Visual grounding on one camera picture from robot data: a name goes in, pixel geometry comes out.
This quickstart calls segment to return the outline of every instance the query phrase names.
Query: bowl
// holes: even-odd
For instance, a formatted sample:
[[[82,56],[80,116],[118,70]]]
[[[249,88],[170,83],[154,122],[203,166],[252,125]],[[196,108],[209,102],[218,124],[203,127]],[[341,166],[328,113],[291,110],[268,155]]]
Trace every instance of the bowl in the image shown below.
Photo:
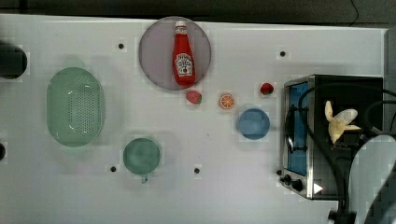
[[[268,134],[269,129],[270,120],[267,114],[258,108],[248,109],[239,117],[238,130],[248,139],[261,139]]]

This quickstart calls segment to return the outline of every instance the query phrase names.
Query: black toaster oven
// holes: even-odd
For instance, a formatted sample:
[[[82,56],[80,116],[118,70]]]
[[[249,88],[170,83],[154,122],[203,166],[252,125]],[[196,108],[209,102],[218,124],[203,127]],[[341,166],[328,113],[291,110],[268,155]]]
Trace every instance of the black toaster oven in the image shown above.
[[[318,144],[315,144],[307,133],[298,111],[298,102],[307,90],[331,83],[351,83],[353,86],[334,85],[328,88],[317,88],[306,95],[302,108],[306,112],[307,125],[313,131],[322,149],[327,150],[331,160],[340,167],[346,183],[349,178],[350,164],[361,145],[357,141],[355,145],[348,144],[349,147],[334,146],[328,133],[329,121],[326,120],[324,113],[325,104],[327,101],[332,102],[334,115],[345,109],[356,109],[358,116],[351,124],[361,127],[358,132],[360,136],[362,133],[370,136],[363,128],[363,113],[370,104],[381,101],[383,98],[382,77],[312,75],[285,83],[282,109],[284,138],[281,144],[283,167],[278,174],[281,175],[280,180],[284,187],[312,200],[339,200],[341,194],[337,192],[329,163],[319,150]],[[372,114],[375,116],[371,116],[370,121],[375,127],[382,129],[382,106],[374,108]],[[337,144],[351,141],[348,139],[349,136],[359,135],[344,133]]]

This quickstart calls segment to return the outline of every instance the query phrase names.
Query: orange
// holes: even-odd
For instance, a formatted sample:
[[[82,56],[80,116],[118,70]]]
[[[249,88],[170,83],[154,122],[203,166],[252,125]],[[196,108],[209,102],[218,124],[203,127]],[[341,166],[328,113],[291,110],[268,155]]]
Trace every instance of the orange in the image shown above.
[[[231,109],[234,105],[233,96],[230,93],[224,93],[220,96],[220,107],[223,109]]]

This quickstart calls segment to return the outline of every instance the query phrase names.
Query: plate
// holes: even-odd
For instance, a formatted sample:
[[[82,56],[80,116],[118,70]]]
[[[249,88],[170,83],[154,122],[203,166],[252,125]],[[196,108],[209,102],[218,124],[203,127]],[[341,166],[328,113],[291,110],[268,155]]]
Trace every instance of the plate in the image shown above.
[[[152,24],[140,40],[139,62],[149,80],[171,91],[190,87],[179,86],[173,73],[172,58],[177,21],[186,22],[187,35],[195,64],[196,79],[194,84],[205,76],[211,59],[209,39],[204,30],[195,22],[182,17],[166,17]]]

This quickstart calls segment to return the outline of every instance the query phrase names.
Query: ketchup bottle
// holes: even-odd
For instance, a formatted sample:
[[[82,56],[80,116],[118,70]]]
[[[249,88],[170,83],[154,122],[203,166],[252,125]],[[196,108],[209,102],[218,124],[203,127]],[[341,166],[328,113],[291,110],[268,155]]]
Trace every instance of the ketchup bottle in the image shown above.
[[[184,21],[176,22],[175,47],[173,52],[173,69],[175,80],[180,86],[191,86],[195,82],[194,58],[187,36],[187,27]]]

